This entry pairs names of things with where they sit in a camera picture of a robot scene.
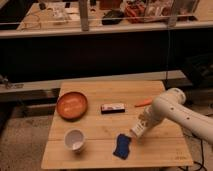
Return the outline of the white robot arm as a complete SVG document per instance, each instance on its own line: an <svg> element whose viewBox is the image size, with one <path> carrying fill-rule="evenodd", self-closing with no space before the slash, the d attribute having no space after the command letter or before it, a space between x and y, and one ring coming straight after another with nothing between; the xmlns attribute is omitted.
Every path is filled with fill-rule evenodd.
<svg viewBox="0 0 213 171"><path fill-rule="evenodd" d="M178 88L171 88L155 97L144 109L138 136L143 136L167 118L213 145L213 119L184 107L185 101L186 95Z"/></svg>

